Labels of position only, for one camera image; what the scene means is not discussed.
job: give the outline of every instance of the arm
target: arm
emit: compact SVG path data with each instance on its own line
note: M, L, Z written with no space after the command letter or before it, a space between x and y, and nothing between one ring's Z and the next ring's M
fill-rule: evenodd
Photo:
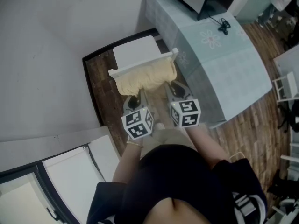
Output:
M229 157L223 148L221 148L208 134L202 131L199 126L186 128L186 131L197 151L208 163L211 169L221 160L229 161Z
M142 138L134 140L134 143L142 145ZM121 160L113 175L113 182L128 183L136 172L141 155L141 147L128 143Z

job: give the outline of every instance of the black floor trim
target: black floor trim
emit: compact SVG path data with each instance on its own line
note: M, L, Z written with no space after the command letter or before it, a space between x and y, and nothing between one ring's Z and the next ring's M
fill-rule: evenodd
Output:
M91 81L90 81L90 76L88 74L88 69L87 69L87 64L86 62L108 50L111 50L113 49L114 47L117 47L117 46L120 46L122 44L125 44L125 43L128 43L128 42L131 42L133 40L136 40L136 39L139 39L139 38L143 38L143 37L146 37L146 36L149 36L149 35L152 35L152 36L157 36L159 35L157 29L153 28L153 29L150 29L150 30L146 30L146 31L143 31L143 32L140 32L140 33L137 33L137 34L134 34L132 36L129 36L129 37L126 37L124 39L121 39L117 42L114 42L110 45L107 45L85 57L82 58L82 63L83 63L83 67L84 67L84 73L85 73L85 77L86 77L86 82L87 82L87 86L88 86L88 90L89 90L89 94L90 94L90 97L92 99L92 103L93 103L93 107L94 107L94 110L95 110L95 113L97 115L97 118L99 120L99 123L101 126L105 125L104 124L104 121L103 121L103 118L99 112L99 109L98 109L98 106L97 106L97 102L96 102L96 98L95 98L95 95L93 93L93 87L92 87L92 84L91 84Z

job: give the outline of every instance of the white box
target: white box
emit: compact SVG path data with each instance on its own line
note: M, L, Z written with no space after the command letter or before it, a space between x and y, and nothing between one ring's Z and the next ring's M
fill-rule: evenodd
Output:
M147 136L152 133L154 118L148 107L141 108L121 118L122 124L131 139Z
M170 103L170 117L181 128L197 126L200 114L201 110L197 99Z

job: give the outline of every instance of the sneaker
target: sneaker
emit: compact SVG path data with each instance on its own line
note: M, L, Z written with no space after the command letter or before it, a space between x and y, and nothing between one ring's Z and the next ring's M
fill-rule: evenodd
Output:
M165 125L163 123L156 123L154 126L154 130L162 130L165 129Z
M270 27L274 28L274 25L270 20L268 20L267 23L270 25Z

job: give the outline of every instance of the black cable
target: black cable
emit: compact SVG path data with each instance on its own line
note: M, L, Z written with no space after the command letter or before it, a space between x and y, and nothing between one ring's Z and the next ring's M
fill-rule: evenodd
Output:
M225 20L224 18L221 18L221 20L220 20L221 23L220 23L211 16L209 16L209 18L213 19L215 22L217 22L220 25L220 27L218 28L218 31L223 32L224 35L228 34L228 28L231 28L231 26L227 20Z

